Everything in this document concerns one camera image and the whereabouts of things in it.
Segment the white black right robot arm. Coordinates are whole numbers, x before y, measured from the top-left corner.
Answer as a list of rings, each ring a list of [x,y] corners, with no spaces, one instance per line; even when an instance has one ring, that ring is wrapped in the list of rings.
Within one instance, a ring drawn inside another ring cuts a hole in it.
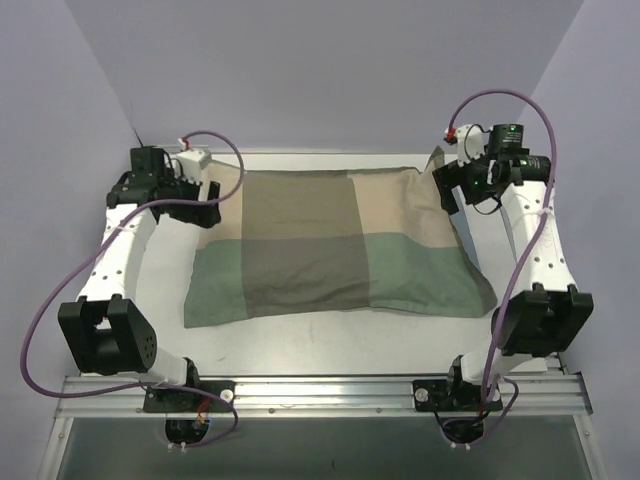
[[[461,356],[443,385],[446,402],[456,409],[470,406],[479,387],[489,388],[519,365],[565,351],[594,309],[561,246],[552,162],[530,154],[523,136],[520,124],[453,128],[446,140],[457,157],[433,172],[441,206],[450,215],[459,210],[456,190],[468,206],[495,201],[516,262],[506,298],[494,310],[490,339]]]

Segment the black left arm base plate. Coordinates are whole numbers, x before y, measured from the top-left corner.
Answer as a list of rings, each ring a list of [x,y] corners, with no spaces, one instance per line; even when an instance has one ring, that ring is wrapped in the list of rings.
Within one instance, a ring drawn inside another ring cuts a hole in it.
[[[143,403],[145,413],[227,413],[233,404],[236,383],[232,380],[201,380],[197,389],[219,397],[212,400],[201,394],[175,389],[148,388]]]

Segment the blue-grey fabric pillowcase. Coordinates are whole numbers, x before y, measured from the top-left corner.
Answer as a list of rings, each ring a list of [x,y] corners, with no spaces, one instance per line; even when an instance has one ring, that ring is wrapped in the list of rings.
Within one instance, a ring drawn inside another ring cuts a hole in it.
[[[249,171],[214,163],[234,195],[198,239],[188,328],[325,311],[479,318],[497,303],[442,209],[434,150],[420,167]]]

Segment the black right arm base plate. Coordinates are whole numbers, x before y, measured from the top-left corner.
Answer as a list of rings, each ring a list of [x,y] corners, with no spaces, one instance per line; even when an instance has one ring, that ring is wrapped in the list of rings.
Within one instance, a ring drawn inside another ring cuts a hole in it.
[[[474,413],[503,409],[500,392],[484,407],[480,406],[480,387],[463,382],[451,387],[445,379],[417,379],[412,382],[414,409],[418,412]]]

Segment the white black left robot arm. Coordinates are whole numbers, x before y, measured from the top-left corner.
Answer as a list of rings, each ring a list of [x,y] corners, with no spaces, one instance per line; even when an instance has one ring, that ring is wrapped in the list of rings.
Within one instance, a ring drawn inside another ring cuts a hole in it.
[[[180,411],[196,408],[202,386],[191,360],[166,352],[135,303],[147,244],[161,216],[209,228],[221,215],[210,200],[220,186],[205,169],[211,154],[189,149],[169,154],[158,147],[133,148],[131,168],[106,197],[103,238],[109,247],[94,263],[74,302],[62,304],[58,322],[83,373],[168,384],[167,400]]]

